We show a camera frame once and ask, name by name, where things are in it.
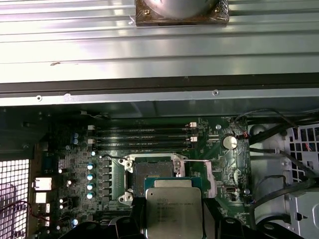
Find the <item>black cable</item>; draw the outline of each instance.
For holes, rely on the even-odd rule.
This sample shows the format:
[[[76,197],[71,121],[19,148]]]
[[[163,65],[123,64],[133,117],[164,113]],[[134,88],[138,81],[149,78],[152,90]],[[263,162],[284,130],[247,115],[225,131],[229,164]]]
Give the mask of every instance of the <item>black cable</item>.
[[[284,175],[266,176],[266,177],[262,178],[261,180],[259,180],[258,183],[255,185],[254,190],[253,190],[253,194],[252,194],[252,197],[254,200],[256,199],[256,192],[257,192],[258,187],[269,178],[282,178],[283,179],[283,188],[286,187],[286,177]]]
[[[257,207],[259,207],[260,205],[273,200],[277,197],[280,197],[282,195],[288,194],[288,193],[293,193],[296,191],[300,191],[300,190],[304,190],[307,189],[311,186],[313,186],[316,183],[316,181],[314,179],[308,179],[305,182],[301,182],[301,183],[297,183],[297,184],[293,184],[290,186],[287,186],[286,188],[283,189],[279,189],[275,192],[272,192],[270,194],[267,194],[266,196],[262,197],[261,199],[259,199],[255,204],[252,204],[249,207],[249,221],[250,221],[250,228],[253,230],[256,230],[256,219],[255,219],[255,209]]]
[[[319,115],[312,114],[312,115],[295,116],[295,117],[288,117],[288,118],[297,124],[298,121],[302,121],[302,120],[319,120]],[[284,119],[280,117],[247,117],[246,119],[247,119],[248,125],[286,122]]]
[[[298,126],[292,122],[289,118],[287,118],[286,116],[284,116],[282,113],[278,112],[277,110],[274,110],[274,109],[258,109],[258,110],[254,110],[254,111],[249,111],[249,112],[246,112],[246,113],[243,113],[239,116],[237,116],[235,119],[234,119],[234,125],[245,135],[247,134],[247,132],[242,129],[239,125],[238,125],[238,120],[244,116],[247,116],[247,115],[250,115],[250,114],[254,114],[254,113],[258,113],[258,112],[265,112],[265,111],[270,111],[270,112],[274,112],[276,113],[277,115],[279,115],[282,119],[284,119],[286,122],[288,122],[290,125],[292,125],[293,127],[295,127],[296,129],[298,129]]]
[[[275,154],[276,151],[273,149],[257,149],[257,148],[250,148],[251,152],[258,152],[258,153],[272,153]],[[282,195],[288,194],[288,193],[293,193],[299,190],[304,190],[307,189],[311,186],[313,186],[316,181],[315,179],[313,179],[312,177],[316,177],[316,174],[314,172],[312,172],[308,167],[304,166],[301,162],[299,162],[297,159],[293,158],[292,156],[290,156],[289,154],[283,152],[283,151],[279,151],[279,154],[287,157],[293,164],[295,164],[296,166],[298,166],[301,170],[303,170],[305,172],[305,175],[307,177],[310,177],[310,179],[308,179],[305,182],[301,182],[301,183],[297,183],[297,184],[293,184],[290,186],[287,186],[283,189],[277,190],[275,192],[272,192],[264,197],[262,197],[261,199],[259,199],[255,204],[252,204],[249,207],[249,219],[250,219],[250,226],[253,230],[256,230],[256,220],[255,220],[255,209],[270,201],[273,200],[274,198],[280,197]]]
[[[275,221],[275,220],[281,220],[283,221],[284,223],[291,223],[291,218],[290,218],[290,215],[288,214],[281,214],[281,215],[273,215],[273,216],[269,216],[269,217],[266,217],[262,220],[260,220],[257,225],[262,225],[264,223],[267,223],[267,222],[271,222],[271,221]]]
[[[122,159],[122,160],[127,160],[127,158],[124,157],[118,157],[118,156],[112,156],[110,154],[104,154],[103,156],[101,156],[101,158],[105,158],[105,157],[109,157],[109,158],[113,158],[113,159]]]
[[[298,125],[309,125],[309,124],[315,124],[315,123],[319,123],[319,119],[310,119],[310,120],[301,120],[296,122]],[[252,137],[249,138],[249,144],[253,145],[255,143],[261,142],[263,140],[266,140],[280,132],[283,132],[287,129],[289,129],[291,126],[290,124],[287,123],[283,123],[283,124],[279,124],[271,129],[268,129],[264,132],[260,132],[257,135],[254,135]]]
[[[256,153],[270,153],[270,154],[276,154],[276,151],[274,149],[258,149],[258,148],[249,148],[251,152],[256,152]],[[311,169],[309,169],[307,166],[304,166],[303,163],[292,157],[291,155],[287,154],[284,151],[279,151],[279,154],[277,155],[282,155],[284,157],[287,157],[293,164],[295,164],[298,168],[300,168],[302,171],[305,172],[305,175],[307,177],[316,177],[316,174],[312,172]]]

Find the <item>metal bracket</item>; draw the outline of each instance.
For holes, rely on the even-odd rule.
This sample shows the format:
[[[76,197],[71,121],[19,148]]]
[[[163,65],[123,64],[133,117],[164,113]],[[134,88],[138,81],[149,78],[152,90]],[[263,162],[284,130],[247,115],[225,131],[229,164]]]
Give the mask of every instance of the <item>metal bracket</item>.
[[[291,171],[291,169],[292,169],[292,163],[288,159],[282,159],[281,166],[282,166],[283,171]]]
[[[133,201],[133,195],[132,193],[125,192],[124,195],[118,198],[118,200],[120,203],[130,206]]]
[[[124,166],[124,169],[130,173],[133,173],[133,160],[124,160],[124,159],[119,159],[119,164]]]

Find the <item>white connector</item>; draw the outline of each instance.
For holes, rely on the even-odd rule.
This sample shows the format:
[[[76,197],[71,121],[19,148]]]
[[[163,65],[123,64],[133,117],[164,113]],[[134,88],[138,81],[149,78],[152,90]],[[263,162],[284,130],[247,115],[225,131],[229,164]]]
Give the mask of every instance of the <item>white connector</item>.
[[[190,138],[190,141],[191,141],[191,142],[197,142],[197,137],[191,137],[191,138]]]
[[[88,139],[88,144],[95,144],[95,139],[89,138]]]
[[[95,130],[95,125],[88,125],[88,130]]]
[[[190,122],[189,127],[191,128],[196,128],[197,127],[197,122]]]

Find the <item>screw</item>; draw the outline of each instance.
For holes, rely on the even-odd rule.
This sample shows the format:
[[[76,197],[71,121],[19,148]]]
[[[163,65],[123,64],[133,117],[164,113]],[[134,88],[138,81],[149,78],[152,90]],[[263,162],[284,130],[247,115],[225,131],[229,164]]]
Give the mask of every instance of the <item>screw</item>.
[[[235,223],[235,220],[232,219],[232,218],[227,218],[227,219],[226,219],[226,222],[229,223],[229,224],[234,224],[234,223]]]
[[[244,194],[246,194],[246,195],[250,194],[250,190],[248,188],[245,188],[244,189]]]
[[[180,166],[180,161],[177,160],[177,161],[174,162],[174,164],[175,164],[175,166]]]
[[[268,229],[268,230],[273,230],[275,229],[273,225],[270,224],[264,224],[264,228]]]
[[[218,90],[214,90],[213,91],[213,96],[218,96],[219,95],[219,91]]]
[[[42,101],[42,96],[36,96],[36,100],[39,102]]]

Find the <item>green circuit board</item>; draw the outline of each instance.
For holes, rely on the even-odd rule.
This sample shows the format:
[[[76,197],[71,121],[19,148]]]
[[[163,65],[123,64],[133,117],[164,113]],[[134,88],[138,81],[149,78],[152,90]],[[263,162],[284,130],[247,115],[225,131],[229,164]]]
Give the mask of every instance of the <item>green circuit board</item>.
[[[240,125],[247,129],[245,121]],[[224,216],[249,224],[249,191],[252,191],[249,142],[238,138],[235,149],[223,147],[225,137],[240,134],[231,117],[104,119],[71,130],[61,129],[60,133],[61,138],[67,139],[60,140],[56,151],[58,168],[67,168],[68,172],[60,178],[59,198],[79,200],[76,207],[61,210],[61,216],[71,215],[70,220],[76,218],[79,222],[107,223],[110,217],[128,215],[130,206],[119,198],[127,191],[133,197],[143,196],[144,178],[175,177],[178,172],[171,158],[177,155],[184,165],[183,177],[202,179],[203,197],[213,195]],[[118,158],[105,154],[137,156],[130,172]],[[89,163],[94,164],[91,170],[87,168]],[[94,175],[91,181],[88,174]],[[65,187],[70,178],[75,183]],[[95,185],[94,189],[87,189],[89,183]],[[88,193],[94,197],[88,199]]]

